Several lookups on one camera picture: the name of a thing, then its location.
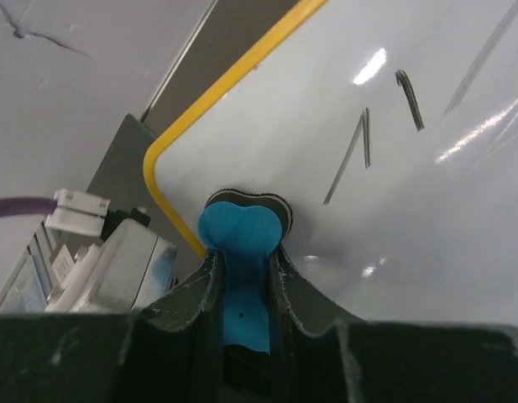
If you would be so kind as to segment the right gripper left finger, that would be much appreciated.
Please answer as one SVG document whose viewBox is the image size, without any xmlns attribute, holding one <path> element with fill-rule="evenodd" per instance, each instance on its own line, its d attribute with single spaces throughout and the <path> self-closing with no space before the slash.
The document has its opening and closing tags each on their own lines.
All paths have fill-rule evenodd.
<svg viewBox="0 0 518 403">
<path fill-rule="evenodd" d="M 216 402 L 223 257 L 142 311 L 0 315 L 0 402 Z"/>
</svg>

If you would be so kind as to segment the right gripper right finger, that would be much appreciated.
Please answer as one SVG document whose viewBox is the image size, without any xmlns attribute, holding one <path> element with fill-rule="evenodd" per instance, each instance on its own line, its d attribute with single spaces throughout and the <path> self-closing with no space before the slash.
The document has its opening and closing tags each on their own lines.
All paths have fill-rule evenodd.
<svg viewBox="0 0 518 403">
<path fill-rule="evenodd" d="M 276 402 L 518 402 L 518 328 L 369 322 L 269 258 Z"/>
</svg>

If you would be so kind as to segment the blue heart eraser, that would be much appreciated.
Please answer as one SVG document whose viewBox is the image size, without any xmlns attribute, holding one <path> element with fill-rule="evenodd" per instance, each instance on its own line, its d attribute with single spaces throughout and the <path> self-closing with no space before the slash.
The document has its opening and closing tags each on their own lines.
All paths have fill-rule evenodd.
<svg viewBox="0 0 518 403">
<path fill-rule="evenodd" d="M 290 205 L 271 193 L 221 189 L 207 200 L 198 233 L 224 258 L 223 343 L 270 351 L 266 302 L 269 257 L 293 223 Z"/>
</svg>

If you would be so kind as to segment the yellow framed whiteboard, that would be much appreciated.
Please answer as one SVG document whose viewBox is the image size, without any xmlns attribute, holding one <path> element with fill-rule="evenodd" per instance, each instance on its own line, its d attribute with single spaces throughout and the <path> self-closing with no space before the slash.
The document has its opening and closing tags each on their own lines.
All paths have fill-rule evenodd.
<svg viewBox="0 0 518 403">
<path fill-rule="evenodd" d="M 518 326 L 518 1 L 300 1 L 144 178 L 197 253 L 215 191 L 274 193 L 296 268 L 357 316 Z"/>
</svg>

